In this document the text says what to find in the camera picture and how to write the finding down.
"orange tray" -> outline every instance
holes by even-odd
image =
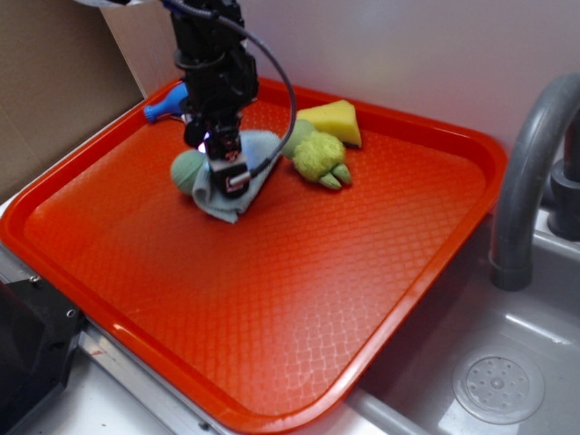
[[[493,205],[506,157],[474,131],[354,101],[353,185],[326,190],[279,160],[231,225],[171,184],[183,126],[141,112],[171,85],[27,188],[0,237],[225,427],[297,428],[428,291]],[[338,99],[296,91],[299,107]],[[283,86],[262,80],[244,116],[284,133]]]

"drain cover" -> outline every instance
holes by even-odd
[[[465,355],[453,373],[453,391],[461,406],[488,423],[525,420],[544,399],[544,379],[523,353],[482,347]]]

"gray faucet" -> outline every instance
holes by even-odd
[[[532,280],[532,237],[550,168],[550,230],[580,240],[580,73],[564,75],[540,94],[507,165],[491,238],[491,281],[519,290]],[[564,158],[552,165],[564,139]]]

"blue towel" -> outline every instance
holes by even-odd
[[[278,136],[272,131],[265,130],[242,131],[240,139],[249,169],[257,167],[280,143]],[[240,198],[225,197],[211,182],[208,165],[203,165],[193,185],[193,199],[199,208],[205,210],[211,216],[234,224],[237,222],[238,215],[247,210],[262,188],[277,158],[276,156],[266,169],[250,180],[247,192]]]

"gray sink basin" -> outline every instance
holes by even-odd
[[[489,240],[486,221],[359,386],[428,433],[579,433],[580,246],[536,232],[533,284],[510,293]]]

